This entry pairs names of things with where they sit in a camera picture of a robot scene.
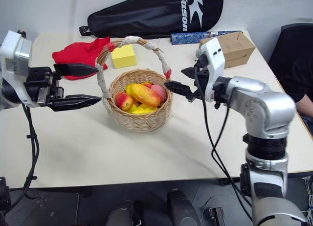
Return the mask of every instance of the person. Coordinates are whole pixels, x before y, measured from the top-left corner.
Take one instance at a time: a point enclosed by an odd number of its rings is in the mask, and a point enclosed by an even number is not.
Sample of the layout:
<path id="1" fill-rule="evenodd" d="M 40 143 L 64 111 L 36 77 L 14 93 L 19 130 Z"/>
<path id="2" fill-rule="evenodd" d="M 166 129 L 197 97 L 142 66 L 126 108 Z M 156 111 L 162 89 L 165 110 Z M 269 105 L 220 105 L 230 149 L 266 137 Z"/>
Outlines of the person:
<path id="1" fill-rule="evenodd" d="M 313 135 L 313 49 L 295 60 L 280 82 Z"/>

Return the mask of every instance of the black cable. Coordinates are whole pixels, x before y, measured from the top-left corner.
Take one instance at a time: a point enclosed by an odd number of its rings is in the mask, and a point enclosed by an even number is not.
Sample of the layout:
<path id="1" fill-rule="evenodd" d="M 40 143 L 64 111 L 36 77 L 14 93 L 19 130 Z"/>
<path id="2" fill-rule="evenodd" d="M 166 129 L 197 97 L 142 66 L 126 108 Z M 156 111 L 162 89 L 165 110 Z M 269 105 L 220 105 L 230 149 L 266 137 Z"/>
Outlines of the black cable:
<path id="1" fill-rule="evenodd" d="M 76 211 L 75 211 L 75 225 L 78 222 L 78 207 L 79 207 L 79 193 L 77 193 L 77 204 L 76 204 Z"/>
<path id="2" fill-rule="evenodd" d="M 22 200 L 23 197 L 27 197 L 29 199 L 36 199 L 39 196 L 38 195 L 35 197 L 31 197 L 27 194 L 32 180 L 37 179 L 37 177 L 34 176 L 34 172 L 35 172 L 35 166 L 36 166 L 38 156 L 39 156 L 39 142 L 37 139 L 37 135 L 36 135 L 33 123 L 32 123 L 30 108 L 26 107 L 24 104 L 22 104 L 22 108 L 24 110 L 24 113 L 26 115 L 26 118 L 27 118 L 28 124 L 29 124 L 30 135 L 28 135 L 27 138 L 31 139 L 32 165 L 31 165 L 29 173 L 26 177 L 26 181 L 24 183 L 24 186 L 22 188 L 22 190 L 23 190 L 22 194 L 16 199 L 16 201 L 11 205 L 11 207 L 7 211 L 5 211 L 5 214 L 7 214 L 10 210 L 12 210 Z"/>
<path id="3" fill-rule="evenodd" d="M 233 181 L 233 179 L 230 177 L 223 161 L 221 160 L 217 150 L 216 150 L 216 147 L 217 147 L 217 144 L 218 142 L 220 141 L 220 138 L 222 136 L 222 133 L 224 131 L 224 128 L 225 128 L 225 125 L 226 125 L 226 121 L 227 121 L 227 118 L 228 118 L 228 114 L 229 114 L 229 106 L 227 106 L 227 111 L 226 111 L 226 116 L 225 116 L 225 119 L 224 119 L 224 122 L 223 122 L 223 125 L 222 125 L 222 128 L 221 128 L 221 131 L 220 131 L 220 134 L 218 136 L 218 139 L 216 141 L 216 143 L 214 144 L 213 143 L 213 140 L 212 140 L 212 137 L 211 137 L 211 133 L 210 133 L 210 130 L 209 130 L 209 126 L 208 126 L 208 121 L 207 121 L 207 111 L 206 111 L 206 102 L 205 102 L 205 97 L 204 97 L 204 93 L 201 89 L 201 86 L 200 86 L 200 83 L 199 83 L 199 79 L 198 79 L 198 71 L 200 70 L 199 66 L 196 64 L 194 66 L 194 69 L 195 69 L 195 82 L 196 82 L 196 86 L 199 90 L 199 93 L 200 93 L 200 96 L 201 96 L 201 100 L 202 100 L 202 103 L 203 103 L 203 110 L 204 110 L 204 120 L 205 120 L 205 126 L 206 126 L 206 130 L 207 130 L 207 134 L 209 136 L 209 140 L 211 142 L 211 145 L 213 147 L 212 149 L 212 152 L 211 152 L 211 156 L 212 158 L 214 159 L 214 161 L 218 164 L 218 166 L 220 167 L 220 169 L 225 173 L 225 175 L 227 176 L 227 179 L 230 181 L 234 191 L 235 191 L 235 194 L 238 198 L 238 201 L 241 205 L 241 207 L 243 208 L 245 214 L 249 217 L 250 220 L 252 220 L 252 217 L 250 216 L 250 214 L 247 212 L 245 206 L 243 205 L 238 193 L 240 193 L 240 195 L 243 197 L 243 199 L 251 206 L 251 203 L 250 201 L 243 195 L 243 193 L 240 191 L 240 189 L 238 188 L 238 186 L 235 184 L 235 182 Z M 218 157 L 219 162 L 217 162 L 217 160 L 215 159 L 214 155 L 213 154 L 216 154 L 216 156 Z"/>
<path id="4" fill-rule="evenodd" d="M 21 191 L 21 190 L 24 190 L 24 188 L 10 188 L 9 191 L 10 192 L 15 192 L 15 191 Z M 40 191 L 38 189 L 36 189 L 36 188 L 29 188 L 28 191 L 29 192 L 38 192 L 36 198 L 38 198 L 38 196 L 40 195 Z"/>

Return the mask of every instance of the white table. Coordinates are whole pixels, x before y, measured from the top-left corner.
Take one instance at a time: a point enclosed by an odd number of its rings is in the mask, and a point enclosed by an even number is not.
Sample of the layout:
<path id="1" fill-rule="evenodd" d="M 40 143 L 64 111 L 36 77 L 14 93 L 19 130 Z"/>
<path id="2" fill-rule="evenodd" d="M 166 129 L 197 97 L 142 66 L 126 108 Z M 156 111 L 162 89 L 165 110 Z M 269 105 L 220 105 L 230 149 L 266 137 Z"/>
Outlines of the white table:
<path id="1" fill-rule="evenodd" d="M 67 34 L 40 34 L 33 44 L 32 67 L 53 68 L 51 53 L 72 42 L 91 42 L 91 37 Z M 193 85 L 193 80 L 180 70 L 195 62 L 198 44 L 171 45 L 170 40 L 152 42 L 164 51 L 172 68 L 172 78 Z M 151 51 L 134 46 L 138 65 L 109 69 L 104 75 L 108 82 L 121 73 L 150 68 L 161 72 L 160 62 Z M 258 49 L 246 65 L 229 68 L 224 75 L 251 77 L 266 82 L 273 90 L 280 85 Z M 101 96 L 95 76 L 78 80 L 62 80 L 65 94 Z M 208 104 L 209 125 L 216 139 L 225 115 Z M 129 131 L 107 116 L 101 102 L 94 106 L 67 112 L 53 112 L 49 108 L 32 109 L 33 123 L 40 143 L 40 156 L 31 187 L 66 187 L 98 184 L 167 181 L 200 178 L 224 178 L 211 158 L 211 145 L 206 134 L 200 100 L 187 102 L 174 95 L 172 116 L 161 128 L 150 133 Z M 28 124 L 21 106 L 0 113 L 0 175 L 7 178 L 10 187 L 21 187 L 31 165 Z M 231 111 L 218 151 L 231 176 L 238 177 L 240 165 L 245 162 L 242 137 L 246 134 L 245 120 Z M 287 151 L 290 156 L 289 172 L 313 171 L 313 141 L 299 116 L 291 123 Z"/>

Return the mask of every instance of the yellow block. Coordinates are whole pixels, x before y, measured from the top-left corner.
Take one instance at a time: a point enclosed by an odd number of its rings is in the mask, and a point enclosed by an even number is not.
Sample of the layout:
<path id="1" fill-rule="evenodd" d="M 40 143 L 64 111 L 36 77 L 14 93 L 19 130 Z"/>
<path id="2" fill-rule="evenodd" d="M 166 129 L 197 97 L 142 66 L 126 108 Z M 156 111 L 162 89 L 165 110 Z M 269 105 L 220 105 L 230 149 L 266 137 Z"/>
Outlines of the yellow block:
<path id="1" fill-rule="evenodd" d="M 114 49 L 112 52 L 112 60 L 115 68 L 137 65 L 133 45 L 128 44 Z"/>

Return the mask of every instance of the red cloth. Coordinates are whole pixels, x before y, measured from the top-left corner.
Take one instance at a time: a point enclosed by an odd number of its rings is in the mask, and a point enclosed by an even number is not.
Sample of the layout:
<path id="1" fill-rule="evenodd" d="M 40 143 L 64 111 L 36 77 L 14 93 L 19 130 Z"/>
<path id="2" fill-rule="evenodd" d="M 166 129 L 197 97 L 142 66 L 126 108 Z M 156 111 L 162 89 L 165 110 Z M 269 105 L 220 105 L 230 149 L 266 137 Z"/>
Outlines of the red cloth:
<path id="1" fill-rule="evenodd" d="M 102 51 L 105 45 L 110 43 L 110 38 L 106 37 L 104 39 L 96 39 L 92 43 L 73 43 L 65 47 L 61 51 L 56 51 L 52 53 L 52 58 L 57 64 L 65 63 L 84 63 L 95 67 L 95 60 Z M 88 78 L 95 75 L 96 73 L 90 74 L 88 76 L 65 76 L 68 80 L 77 80 L 82 78 Z"/>

